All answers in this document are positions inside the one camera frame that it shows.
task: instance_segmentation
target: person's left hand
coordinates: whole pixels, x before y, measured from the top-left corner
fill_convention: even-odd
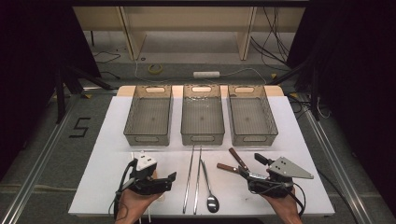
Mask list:
[[[161,197],[161,195],[161,193],[140,195],[130,189],[125,189],[120,197],[116,223],[135,223],[143,215],[149,205]]]

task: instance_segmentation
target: metal spoon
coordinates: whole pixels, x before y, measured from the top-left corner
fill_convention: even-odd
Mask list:
[[[219,200],[215,197],[215,195],[212,194],[212,191],[210,190],[210,185],[209,185],[209,180],[207,179],[207,171],[205,167],[205,162],[201,160],[202,168],[204,168],[204,174],[205,174],[205,179],[206,179],[206,184],[207,188],[209,189],[209,197],[207,198],[207,210],[211,213],[217,213],[219,211]]]

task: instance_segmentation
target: gray translucent bin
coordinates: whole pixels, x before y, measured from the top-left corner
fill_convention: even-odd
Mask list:
[[[131,146],[168,146],[172,86],[136,86],[124,135]]]
[[[264,86],[229,86],[228,109],[233,146],[271,146],[277,128]]]
[[[184,146],[221,145],[224,119],[219,85],[185,85],[181,137]]]

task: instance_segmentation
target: white tabletop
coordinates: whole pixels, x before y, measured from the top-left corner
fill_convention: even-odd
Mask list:
[[[306,215],[330,216],[334,213],[329,197],[312,161],[301,130],[293,115],[287,97],[268,97],[279,134],[270,147],[234,147],[238,155],[253,173],[267,175],[265,166],[254,160],[254,153],[276,160],[284,156],[314,175],[314,179],[298,179],[306,197]],[[87,168],[78,186],[69,214],[80,217],[107,216],[108,208],[118,189],[122,173],[131,161],[131,152],[137,157],[140,151],[157,160],[159,178],[177,172],[171,191],[150,207],[153,217],[258,217],[273,215],[270,204],[258,195],[248,191],[247,181],[239,175],[216,167],[218,162],[237,167],[229,153],[232,147],[226,97],[222,96],[225,134],[222,146],[203,146],[202,160],[205,161],[212,192],[219,199],[219,211],[209,213],[206,208],[208,190],[203,171],[199,180],[197,216],[193,214],[193,203],[198,171],[199,147],[193,155],[189,199],[186,214],[182,213],[187,177],[191,160],[191,147],[182,145],[181,106],[182,98],[174,97],[170,145],[168,147],[131,147],[123,129],[127,120],[132,97],[113,97],[106,118],[99,132]],[[303,194],[296,188],[297,197],[303,201]]]

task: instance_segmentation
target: hand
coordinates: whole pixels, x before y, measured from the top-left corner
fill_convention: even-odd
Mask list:
[[[282,219],[284,223],[287,224],[299,224],[303,223],[300,220],[297,211],[297,203],[293,198],[288,194],[285,198],[271,198],[266,195],[261,196],[268,201],[269,204],[273,207],[276,214]]]
[[[120,198],[119,212],[116,223],[135,223],[152,202],[161,197],[161,193],[152,195],[140,195],[130,189],[125,189]]]

